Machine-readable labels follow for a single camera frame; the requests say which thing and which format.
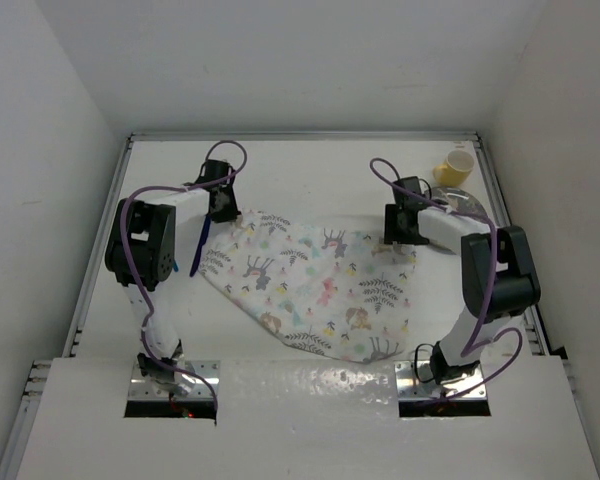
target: white table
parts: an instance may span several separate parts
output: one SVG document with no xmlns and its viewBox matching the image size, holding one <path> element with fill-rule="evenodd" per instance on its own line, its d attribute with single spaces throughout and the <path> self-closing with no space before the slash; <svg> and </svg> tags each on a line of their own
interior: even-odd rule
<svg viewBox="0 0 600 480">
<path fill-rule="evenodd" d="M 100 240 L 108 238 L 118 197 L 195 180 L 212 143 L 135 142 Z M 241 208 L 377 233 L 392 195 L 370 172 L 371 158 L 432 181 L 431 169 L 451 150 L 476 154 L 469 138 L 242 143 L 249 164 L 235 183 Z M 229 146 L 217 153 L 241 159 Z M 482 167 L 463 188 L 491 214 Z M 102 247 L 94 249 L 96 262 Z M 463 305 L 459 258 L 422 247 L 418 261 L 407 352 L 446 334 Z M 490 418 L 399 419 L 391 362 L 361 367 L 288 348 L 184 270 L 169 280 L 173 318 L 189 357 L 222 361 L 218 427 L 122 418 L 139 342 L 128 301 L 101 262 L 93 295 L 87 277 L 77 311 L 75 358 L 53 364 L 18 478 L 596 478 L 559 359 L 532 356 L 525 344 L 514 367 L 488 387 Z M 489 348 L 486 372 L 514 348 L 513 338 Z"/>
</svg>

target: patterned cloth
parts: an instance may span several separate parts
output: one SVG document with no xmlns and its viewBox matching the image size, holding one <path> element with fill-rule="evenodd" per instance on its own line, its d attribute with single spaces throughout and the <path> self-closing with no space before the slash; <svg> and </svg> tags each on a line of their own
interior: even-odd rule
<svg viewBox="0 0 600 480">
<path fill-rule="evenodd" d="M 200 272 L 284 344 L 370 363 L 404 350 L 415 263 L 413 247 L 249 211 Z"/>
</svg>

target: pink animal print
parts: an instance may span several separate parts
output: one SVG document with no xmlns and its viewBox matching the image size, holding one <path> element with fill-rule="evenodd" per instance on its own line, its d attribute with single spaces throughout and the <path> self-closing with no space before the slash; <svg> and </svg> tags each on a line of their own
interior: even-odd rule
<svg viewBox="0 0 600 480">
<path fill-rule="evenodd" d="M 322 285 L 324 285 L 324 292 L 322 292 L 322 296 L 318 299 L 318 305 L 324 305 L 326 307 L 329 305 L 329 300 L 331 300 L 338 291 L 338 287 L 333 284 L 333 278 L 331 277 L 322 282 Z"/>
</svg>

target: gray wall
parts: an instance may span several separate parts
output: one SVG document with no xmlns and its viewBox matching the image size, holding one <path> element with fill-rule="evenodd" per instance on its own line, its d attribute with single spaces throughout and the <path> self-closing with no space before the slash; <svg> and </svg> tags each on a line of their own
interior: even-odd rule
<svg viewBox="0 0 600 480">
<path fill-rule="evenodd" d="M 62 351 L 120 146 L 33 0 L 0 0 L 0 457 L 32 360 Z"/>
<path fill-rule="evenodd" d="M 495 112 L 544 0 L 37 0 L 132 129 L 444 129 Z"/>
<path fill-rule="evenodd" d="M 487 138 L 600 465 L 600 0 L 550 3 Z"/>
</svg>

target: yellow cup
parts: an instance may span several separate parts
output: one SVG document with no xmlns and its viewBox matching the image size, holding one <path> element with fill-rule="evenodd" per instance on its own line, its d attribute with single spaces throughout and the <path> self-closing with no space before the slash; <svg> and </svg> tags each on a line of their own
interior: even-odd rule
<svg viewBox="0 0 600 480">
<path fill-rule="evenodd" d="M 462 150 L 454 150 L 447 155 L 444 163 L 433 169 L 433 178 L 440 185 L 457 187 L 464 182 L 473 171 L 475 160 Z"/>
</svg>

